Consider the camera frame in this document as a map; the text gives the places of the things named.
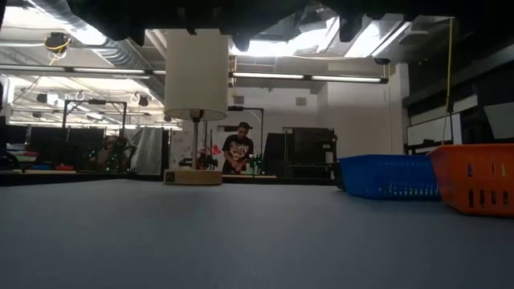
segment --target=black t-shirt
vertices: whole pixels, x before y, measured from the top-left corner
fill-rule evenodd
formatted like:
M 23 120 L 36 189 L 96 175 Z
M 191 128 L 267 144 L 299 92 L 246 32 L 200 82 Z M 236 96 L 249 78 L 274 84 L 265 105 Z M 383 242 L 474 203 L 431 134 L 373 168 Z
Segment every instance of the black t-shirt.
M 248 155 L 254 153 L 254 142 L 248 137 L 239 139 L 237 135 L 231 135 L 225 140 L 222 150 L 223 152 L 228 152 L 234 161 L 241 163 L 248 158 Z M 234 171 L 235 170 L 230 162 L 225 160 L 225 164 L 223 164 L 223 172 L 232 173 Z

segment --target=gray table surface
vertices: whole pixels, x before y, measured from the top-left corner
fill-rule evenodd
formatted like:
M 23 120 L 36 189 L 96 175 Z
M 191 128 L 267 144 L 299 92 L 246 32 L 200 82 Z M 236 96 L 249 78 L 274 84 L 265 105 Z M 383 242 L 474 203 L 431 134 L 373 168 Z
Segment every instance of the gray table surface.
M 514 221 L 333 187 L 0 187 L 0 288 L 513 288 Z

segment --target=red object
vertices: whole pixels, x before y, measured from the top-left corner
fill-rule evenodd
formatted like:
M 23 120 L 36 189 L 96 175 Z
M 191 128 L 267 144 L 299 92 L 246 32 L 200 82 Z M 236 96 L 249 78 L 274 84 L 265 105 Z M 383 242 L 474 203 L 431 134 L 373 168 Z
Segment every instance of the red object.
M 73 165 L 56 165 L 56 170 L 73 170 L 75 167 Z
M 218 145 L 215 144 L 212 148 L 212 155 L 217 155 L 217 154 L 220 154 L 222 153 L 221 149 L 218 148 Z
M 429 156 L 447 204 L 465 214 L 514 217 L 514 144 L 444 145 Z
M 25 157 L 37 157 L 39 155 L 38 152 L 24 152 L 23 156 Z

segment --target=air duct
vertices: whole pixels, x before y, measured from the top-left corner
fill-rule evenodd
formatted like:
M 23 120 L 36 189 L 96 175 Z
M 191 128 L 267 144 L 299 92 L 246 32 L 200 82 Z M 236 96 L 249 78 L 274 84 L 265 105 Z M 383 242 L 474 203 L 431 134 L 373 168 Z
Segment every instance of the air duct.
M 101 34 L 95 27 L 75 16 L 66 0 L 27 0 L 34 8 L 63 24 L 64 29 L 75 39 L 86 45 L 96 45 L 94 49 L 100 57 L 115 67 L 151 68 L 151 65 L 128 40 L 114 42 Z M 135 79 L 145 85 L 155 96 L 164 100 L 164 84 L 155 77 Z

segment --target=man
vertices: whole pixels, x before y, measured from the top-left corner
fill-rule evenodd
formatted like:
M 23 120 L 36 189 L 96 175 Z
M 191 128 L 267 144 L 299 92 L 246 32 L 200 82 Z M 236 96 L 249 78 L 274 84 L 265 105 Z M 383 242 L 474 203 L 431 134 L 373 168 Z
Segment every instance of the man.
M 254 142 L 247 137 L 250 125 L 242 122 L 238 126 L 238 134 L 228 136 L 223 145 L 225 164 L 223 173 L 240 173 L 245 170 L 248 156 L 254 153 Z

